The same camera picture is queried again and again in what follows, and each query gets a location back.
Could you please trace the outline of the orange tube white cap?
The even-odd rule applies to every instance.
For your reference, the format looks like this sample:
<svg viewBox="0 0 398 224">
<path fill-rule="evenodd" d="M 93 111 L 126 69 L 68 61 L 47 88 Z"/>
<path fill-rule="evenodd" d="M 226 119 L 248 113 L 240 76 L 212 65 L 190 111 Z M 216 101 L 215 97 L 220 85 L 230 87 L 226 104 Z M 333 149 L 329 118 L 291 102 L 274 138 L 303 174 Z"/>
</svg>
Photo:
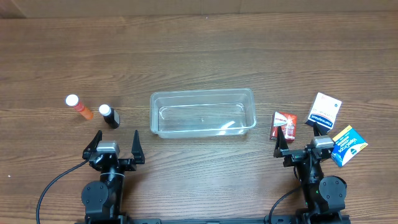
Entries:
<svg viewBox="0 0 398 224">
<path fill-rule="evenodd" d="M 68 95 L 65 98 L 65 103 L 79 112 L 85 119 L 93 119 L 94 114 L 80 101 L 75 94 Z"/>
</svg>

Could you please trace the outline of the black bottle white cap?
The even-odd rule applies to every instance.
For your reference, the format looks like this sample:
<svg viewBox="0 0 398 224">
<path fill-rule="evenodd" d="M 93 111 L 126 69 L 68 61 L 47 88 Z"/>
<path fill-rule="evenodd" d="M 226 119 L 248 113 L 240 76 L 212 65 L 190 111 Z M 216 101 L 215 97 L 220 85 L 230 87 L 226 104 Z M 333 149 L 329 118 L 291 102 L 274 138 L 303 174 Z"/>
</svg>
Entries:
<svg viewBox="0 0 398 224">
<path fill-rule="evenodd" d="M 116 110 L 109 105 L 103 104 L 99 107 L 99 112 L 103 116 L 105 122 L 113 129 L 120 125 L 120 116 Z"/>
</svg>

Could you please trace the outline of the red medicine box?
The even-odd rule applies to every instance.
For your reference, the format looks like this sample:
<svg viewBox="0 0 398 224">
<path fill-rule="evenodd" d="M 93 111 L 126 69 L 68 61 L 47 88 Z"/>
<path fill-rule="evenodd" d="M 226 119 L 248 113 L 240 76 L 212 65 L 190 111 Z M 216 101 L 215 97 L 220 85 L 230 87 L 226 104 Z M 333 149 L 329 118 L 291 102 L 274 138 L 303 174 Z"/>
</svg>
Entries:
<svg viewBox="0 0 398 224">
<path fill-rule="evenodd" d="M 272 116 L 270 139 L 277 139 L 277 128 L 281 127 L 287 142 L 295 141 L 297 115 L 276 111 Z"/>
</svg>

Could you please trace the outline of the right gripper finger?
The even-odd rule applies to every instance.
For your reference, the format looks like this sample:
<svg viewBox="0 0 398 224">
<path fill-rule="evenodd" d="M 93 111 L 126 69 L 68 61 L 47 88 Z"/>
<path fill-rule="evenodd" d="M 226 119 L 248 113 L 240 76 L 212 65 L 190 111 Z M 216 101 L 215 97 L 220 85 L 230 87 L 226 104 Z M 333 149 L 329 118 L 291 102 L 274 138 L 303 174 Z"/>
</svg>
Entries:
<svg viewBox="0 0 398 224">
<path fill-rule="evenodd" d="M 282 130 L 281 126 L 277 127 L 277 139 L 276 139 L 276 144 L 275 144 L 275 151 L 280 151 L 280 150 L 288 150 L 289 147 L 287 145 L 287 141 L 284 136 L 284 132 Z"/>
<path fill-rule="evenodd" d="M 327 131 L 323 128 L 323 126 L 320 126 L 318 123 L 314 123 L 313 134 L 314 136 L 326 136 Z"/>
</svg>

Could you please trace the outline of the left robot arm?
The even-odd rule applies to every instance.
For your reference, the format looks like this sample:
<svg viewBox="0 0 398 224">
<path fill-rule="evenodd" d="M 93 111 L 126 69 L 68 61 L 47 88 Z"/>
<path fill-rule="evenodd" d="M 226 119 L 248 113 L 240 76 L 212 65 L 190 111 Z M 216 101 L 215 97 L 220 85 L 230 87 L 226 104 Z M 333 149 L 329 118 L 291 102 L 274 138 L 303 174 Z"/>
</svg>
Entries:
<svg viewBox="0 0 398 224">
<path fill-rule="evenodd" d="M 116 141 L 102 140 L 102 131 L 97 132 L 83 151 L 82 158 L 100 172 L 99 180 L 88 183 L 81 193 L 85 223 L 131 223 L 129 215 L 121 211 L 121 204 L 125 173 L 145 163 L 138 131 L 134 132 L 132 157 L 123 159 L 119 153 Z"/>
</svg>

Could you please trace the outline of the blue VapoDrops box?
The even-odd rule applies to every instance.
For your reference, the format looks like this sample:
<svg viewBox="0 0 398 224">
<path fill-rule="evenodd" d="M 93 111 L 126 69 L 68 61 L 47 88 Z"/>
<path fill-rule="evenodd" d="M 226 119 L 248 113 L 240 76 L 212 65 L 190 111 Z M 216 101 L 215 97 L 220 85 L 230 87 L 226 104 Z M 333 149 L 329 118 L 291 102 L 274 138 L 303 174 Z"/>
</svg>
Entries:
<svg viewBox="0 0 398 224">
<path fill-rule="evenodd" d="M 357 153 L 368 146 L 362 136 L 350 125 L 332 138 L 334 149 L 331 158 L 338 167 L 346 165 Z"/>
</svg>

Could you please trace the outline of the white Hansaplast plaster box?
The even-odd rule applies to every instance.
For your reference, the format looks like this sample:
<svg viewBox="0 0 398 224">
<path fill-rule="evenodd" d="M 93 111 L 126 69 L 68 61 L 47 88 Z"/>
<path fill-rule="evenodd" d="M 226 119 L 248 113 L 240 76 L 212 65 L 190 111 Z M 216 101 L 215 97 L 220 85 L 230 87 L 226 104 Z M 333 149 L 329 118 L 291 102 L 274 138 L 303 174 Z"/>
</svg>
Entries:
<svg viewBox="0 0 398 224">
<path fill-rule="evenodd" d="M 317 123 L 320 129 L 329 132 L 333 129 L 342 101 L 318 92 L 307 116 L 305 124 Z"/>
</svg>

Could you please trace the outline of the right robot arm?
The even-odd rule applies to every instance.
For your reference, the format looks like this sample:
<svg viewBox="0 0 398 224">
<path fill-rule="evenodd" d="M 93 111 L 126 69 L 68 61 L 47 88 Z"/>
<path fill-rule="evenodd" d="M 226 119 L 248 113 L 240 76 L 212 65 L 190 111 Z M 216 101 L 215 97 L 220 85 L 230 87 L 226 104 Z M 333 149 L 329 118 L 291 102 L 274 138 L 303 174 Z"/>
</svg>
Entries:
<svg viewBox="0 0 398 224">
<path fill-rule="evenodd" d="M 331 158 L 335 146 L 318 124 L 313 125 L 314 137 L 303 149 L 290 150 L 282 128 L 277 128 L 274 157 L 283 158 L 284 167 L 293 167 L 300 185 L 281 196 L 265 217 L 268 223 L 350 223 L 349 215 L 342 215 L 347 194 L 346 182 L 338 176 L 324 176 L 321 162 Z M 301 190 L 305 207 L 293 215 L 276 215 L 274 210 L 289 195 Z"/>
</svg>

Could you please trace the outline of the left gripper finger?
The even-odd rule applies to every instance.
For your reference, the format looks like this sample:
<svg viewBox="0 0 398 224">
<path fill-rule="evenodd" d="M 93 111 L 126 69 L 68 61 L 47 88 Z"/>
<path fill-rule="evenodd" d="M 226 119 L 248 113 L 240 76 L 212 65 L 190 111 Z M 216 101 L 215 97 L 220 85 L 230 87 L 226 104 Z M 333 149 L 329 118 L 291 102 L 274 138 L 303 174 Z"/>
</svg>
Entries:
<svg viewBox="0 0 398 224">
<path fill-rule="evenodd" d="M 138 130 L 135 130 L 134 132 L 131 154 L 133 155 L 134 159 L 145 159 L 145 155 L 139 140 Z"/>
<path fill-rule="evenodd" d="M 99 130 L 93 140 L 87 145 L 87 147 L 84 149 L 84 153 L 91 153 L 95 152 L 96 148 L 98 147 L 99 142 L 102 140 L 102 130 Z"/>
</svg>

